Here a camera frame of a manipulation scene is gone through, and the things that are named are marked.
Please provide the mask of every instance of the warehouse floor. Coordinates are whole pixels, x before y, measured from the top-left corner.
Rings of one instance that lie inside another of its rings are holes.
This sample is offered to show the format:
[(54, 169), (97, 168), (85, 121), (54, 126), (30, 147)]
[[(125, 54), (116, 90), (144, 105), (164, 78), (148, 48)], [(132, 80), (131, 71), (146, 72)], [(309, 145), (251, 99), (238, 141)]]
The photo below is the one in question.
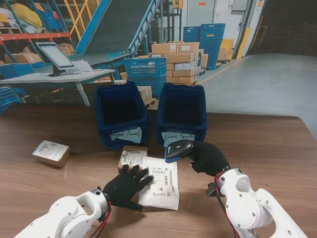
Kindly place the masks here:
[(236, 61), (199, 77), (208, 112), (300, 117), (317, 140), (317, 57), (263, 54)]

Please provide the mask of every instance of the wooden table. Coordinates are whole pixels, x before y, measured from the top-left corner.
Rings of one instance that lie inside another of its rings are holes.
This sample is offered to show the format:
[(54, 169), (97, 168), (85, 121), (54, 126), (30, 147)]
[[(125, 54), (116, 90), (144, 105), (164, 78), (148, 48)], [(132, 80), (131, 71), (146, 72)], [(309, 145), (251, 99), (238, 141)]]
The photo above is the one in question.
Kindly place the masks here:
[[(43, 140), (70, 146), (73, 154), (62, 169), (31, 155)], [(250, 177), (254, 190), (272, 193), (308, 237), (317, 237), (317, 144), (302, 120), (209, 113), (206, 141)], [(149, 144), (150, 156), (163, 156), (153, 136)], [(103, 147), (93, 108), (8, 108), (0, 116), (0, 237), (15, 236), (63, 196), (104, 186), (117, 175), (120, 153)], [(216, 199), (205, 195), (213, 178), (197, 174), (189, 163), (178, 162), (178, 211), (148, 208), (141, 213), (114, 207), (101, 237), (232, 238)], [(262, 238), (270, 237), (274, 225), (257, 231)]]

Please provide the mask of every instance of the barcode scanner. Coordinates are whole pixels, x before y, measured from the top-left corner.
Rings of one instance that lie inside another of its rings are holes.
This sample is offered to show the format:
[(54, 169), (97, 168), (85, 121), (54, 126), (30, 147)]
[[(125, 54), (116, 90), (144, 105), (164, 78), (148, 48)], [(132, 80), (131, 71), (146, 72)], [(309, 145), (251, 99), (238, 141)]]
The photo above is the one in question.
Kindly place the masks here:
[(179, 140), (169, 144), (165, 149), (165, 162), (173, 163), (189, 157), (194, 149), (192, 140)]

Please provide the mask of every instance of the monitor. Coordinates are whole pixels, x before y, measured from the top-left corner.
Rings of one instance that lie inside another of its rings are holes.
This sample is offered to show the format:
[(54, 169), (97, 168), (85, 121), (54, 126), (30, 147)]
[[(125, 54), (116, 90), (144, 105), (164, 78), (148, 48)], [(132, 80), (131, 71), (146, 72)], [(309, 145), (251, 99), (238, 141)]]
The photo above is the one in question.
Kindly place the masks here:
[(77, 71), (76, 67), (55, 42), (37, 42), (36, 45), (51, 60), (54, 74)]

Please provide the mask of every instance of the black glove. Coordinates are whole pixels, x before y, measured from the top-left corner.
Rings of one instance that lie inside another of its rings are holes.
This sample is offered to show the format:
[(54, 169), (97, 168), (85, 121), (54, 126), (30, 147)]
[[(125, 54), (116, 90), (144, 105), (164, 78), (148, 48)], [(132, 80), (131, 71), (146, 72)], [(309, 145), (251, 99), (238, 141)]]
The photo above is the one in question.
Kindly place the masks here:
[(143, 210), (142, 205), (136, 204), (130, 199), (148, 185), (153, 180), (153, 176), (148, 176), (140, 181), (149, 172), (149, 169), (144, 169), (136, 175), (139, 167), (139, 165), (136, 165), (131, 171), (127, 172), (129, 166), (124, 165), (121, 173), (105, 186), (103, 192), (109, 196), (113, 206), (125, 207), (136, 211)]
[(205, 172), (210, 176), (216, 176), (223, 168), (230, 166), (223, 153), (207, 142), (194, 142), (189, 157), (194, 161), (191, 166), (196, 172)]

